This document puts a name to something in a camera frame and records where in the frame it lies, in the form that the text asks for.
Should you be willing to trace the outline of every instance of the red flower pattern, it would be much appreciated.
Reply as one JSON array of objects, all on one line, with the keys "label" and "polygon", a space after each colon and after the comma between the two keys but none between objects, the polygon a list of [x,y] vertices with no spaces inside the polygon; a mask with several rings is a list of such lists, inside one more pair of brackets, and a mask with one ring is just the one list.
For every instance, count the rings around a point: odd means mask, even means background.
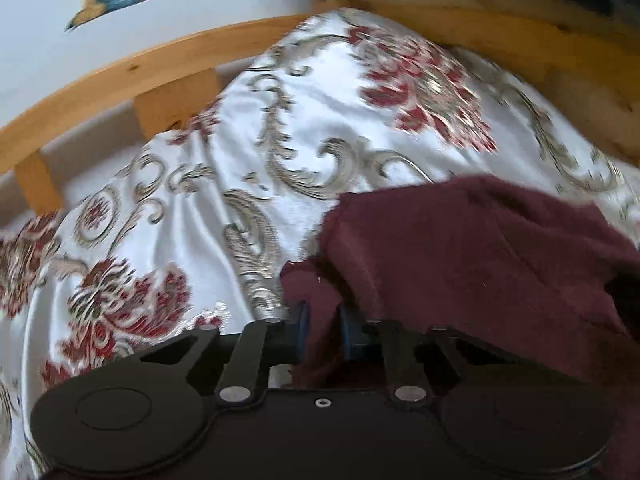
[{"label": "red flower pattern", "polygon": [[94,198],[82,218],[82,224],[87,229],[95,229],[106,218],[108,212],[108,202],[102,197]]},{"label": "red flower pattern", "polygon": [[358,47],[364,77],[376,83],[360,95],[371,105],[396,108],[397,129],[419,134],[430,128],[457,148],[497,149],[464,68],[442,49],[377,27],[352,27],[347,41]]},{"label": "red flower pattern", "polygon": [[97,262],[68,300],[71,336],[59,347],[69,366],[47,360],[41,373],[46,387],[173,335],[191,289],[173,264],[158,286],[155,281],[155,272],[134,278],[126,260]]},{"label": "red flower pattern", "polygon": [[213,328],[213,327],[222,327],[224,323],[224,319],[222,316],[196,316],[193,320],[194,328]]},{"label": "red flower pattern", "polygon": [[13,240],[0,238],[0,312],[9,319],[29,303],[44,255],[55,252],[57,213],[29,220]]}]

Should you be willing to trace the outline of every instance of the red fabric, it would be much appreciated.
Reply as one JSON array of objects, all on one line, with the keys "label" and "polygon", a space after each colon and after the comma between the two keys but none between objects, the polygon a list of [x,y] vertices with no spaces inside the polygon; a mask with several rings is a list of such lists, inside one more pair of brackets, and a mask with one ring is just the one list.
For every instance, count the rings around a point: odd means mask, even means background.
[{"label": "red fabric", "polygon": [[294,384],[328,386],[353,372],[341,365],[341,301],[416,332],[452,326],[600,386],[618,418],[602,470],[640,478],[640,345],[606,291],[620,275],[638,280],[638,296],[625,298],[638,326],[640,253],[593,205],[491,177],[342,195],[319,257],[282,271],[286,300],[310,305]]}]

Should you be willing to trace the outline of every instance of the satin fabric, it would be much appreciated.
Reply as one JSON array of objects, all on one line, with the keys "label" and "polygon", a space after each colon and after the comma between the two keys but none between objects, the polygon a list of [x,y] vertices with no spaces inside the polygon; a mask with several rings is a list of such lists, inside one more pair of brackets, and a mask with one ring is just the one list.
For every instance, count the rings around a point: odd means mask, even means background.
[{"label": "satin fabric", "polygon": [[476,173],[593,202],[640,239],[640,172],[526,83],[365,12],[309,18],[183,132],[2,242],[0,477],[46,468],[29,429],[46,388],[186,328],[284,316],[280,269],[341,193]]}]

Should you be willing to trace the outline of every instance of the wooden bed frame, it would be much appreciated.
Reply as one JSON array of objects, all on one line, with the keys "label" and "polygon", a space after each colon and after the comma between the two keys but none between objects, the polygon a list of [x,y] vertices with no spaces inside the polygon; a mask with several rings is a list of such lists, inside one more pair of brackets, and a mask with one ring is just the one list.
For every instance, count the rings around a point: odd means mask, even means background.
[{"label": "wooden bed frame", "polygon": [[[314,12],[342,6],[370,10],[437,43],[459,45],[487,56],[522,76],[556,105],[564,102],[559,108],[570,120],[571,113],[579,115],[579,96],[573,98],[566,86],[559,91],[558,74],[569,73],[578,81],[604,87],[615,96],[620,110],[640,112],[640,44],[636,33],[603,38],[601,33],[575,32],[567,23],[498,12],[353,0],[321,2],[314,6]],[[40,155],[42,146],[128,99],[134,100],[147,139],[181,126],[220,91],[213,68],[262,53],[305,18],[304,14],[281,16],[206,30],[76,80],[0,130],[0,174],[15,171],[36,214],[63,208]]]}]

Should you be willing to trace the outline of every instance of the black object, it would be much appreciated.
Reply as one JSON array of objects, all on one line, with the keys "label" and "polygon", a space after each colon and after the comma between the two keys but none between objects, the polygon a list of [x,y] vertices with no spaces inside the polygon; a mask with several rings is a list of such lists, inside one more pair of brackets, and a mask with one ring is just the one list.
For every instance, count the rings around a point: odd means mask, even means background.
[{"label": "black object", "polygon": [[45,478],[591,478],[612,420],[590,386],[448,328],[340,314],[345,357],[380,362],[385,392],[267,388],[302,357],[304,307],[192,330],[36,403]]}]

